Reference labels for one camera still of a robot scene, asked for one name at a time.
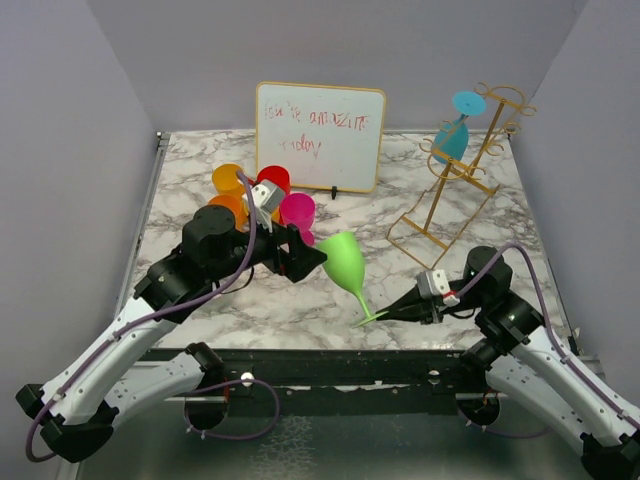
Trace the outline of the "green wine glass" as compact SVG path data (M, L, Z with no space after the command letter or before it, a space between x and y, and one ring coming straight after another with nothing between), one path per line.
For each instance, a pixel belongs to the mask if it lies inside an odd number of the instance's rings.
M315 245L327 257L323 268L327 276L339 288L352 294L359 302L364 318L356 327L371 323L385 314L371 313L363 295L365 259L353 232L335 234Z

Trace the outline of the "red wine glass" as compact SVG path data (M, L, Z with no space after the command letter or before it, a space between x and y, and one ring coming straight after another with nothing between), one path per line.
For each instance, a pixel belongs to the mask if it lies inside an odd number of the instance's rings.
M291 192L291 178L288 170L279 165L269 165L262 168L256 178L257 183L270 181L277 185L286 195Z

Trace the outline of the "orange wine glass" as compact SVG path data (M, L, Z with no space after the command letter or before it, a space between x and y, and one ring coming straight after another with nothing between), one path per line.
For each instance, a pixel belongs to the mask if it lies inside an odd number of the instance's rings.
M208 205L223 206L229 209L235 217L235 228L239 231L244 230L245 223L248 220L248 214L243 202L232 195L216 195L211 198Z

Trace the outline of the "pink wine glass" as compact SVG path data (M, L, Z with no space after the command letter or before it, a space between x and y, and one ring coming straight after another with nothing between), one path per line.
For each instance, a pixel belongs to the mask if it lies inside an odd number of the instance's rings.
M311 232L311 227L314 224L316 213L316 204L313 198L301 192L290 193L282 200L279 210L281 223L296 226L304 243L313 246L315 237Z

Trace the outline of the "gold wire glass rack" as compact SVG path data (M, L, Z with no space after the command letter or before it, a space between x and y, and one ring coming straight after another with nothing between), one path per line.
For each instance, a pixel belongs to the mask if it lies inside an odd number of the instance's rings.
M537 108L524 92L512 85L478 83L471 91L486 101L486 110L469 117L469 142L460 161L433 147L433 137L425 137L419 149L434 183L424 190L413 206L389 227L386 240L425 268L434 268L448 254L501 188L487 168L491 159L505 153L504 142L521 131L520 120L531 117Z

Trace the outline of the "teal wine glass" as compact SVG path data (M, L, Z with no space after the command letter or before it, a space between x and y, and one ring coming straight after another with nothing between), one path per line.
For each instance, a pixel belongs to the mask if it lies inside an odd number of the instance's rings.
M459 91L452 97L452 105L459 117L445 122L433 140L433 147L446 156L460 161L469 142L469 130L466 120L479 116L486 110L486 101L473 91Z

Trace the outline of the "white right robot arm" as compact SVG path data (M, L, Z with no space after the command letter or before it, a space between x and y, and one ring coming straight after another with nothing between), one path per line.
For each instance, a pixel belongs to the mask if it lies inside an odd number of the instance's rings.
M461 356L461 383L472 391L488 386L518 402L579 454L591 478L638 478L638 407L560 340L544 303L533 307L512 290L513 270L503 253L471 249L458 280L442 270L418 274L415 286L376 319L429 324L475 312L482 337Z

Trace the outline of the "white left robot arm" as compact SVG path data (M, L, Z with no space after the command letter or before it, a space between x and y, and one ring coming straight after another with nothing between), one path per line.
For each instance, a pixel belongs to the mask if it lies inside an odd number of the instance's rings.
M327 259L294 226L237 230L226 207L200 208L182 228L180 244L153 264L112 323L70 366L44 384L27 384L16 400L49 448L45 460L71 463L93 455L115 429L142 409L176 394L214 392L226 379L222 359L192 343L142 376L130 368L240 274L258 264L293 283Z

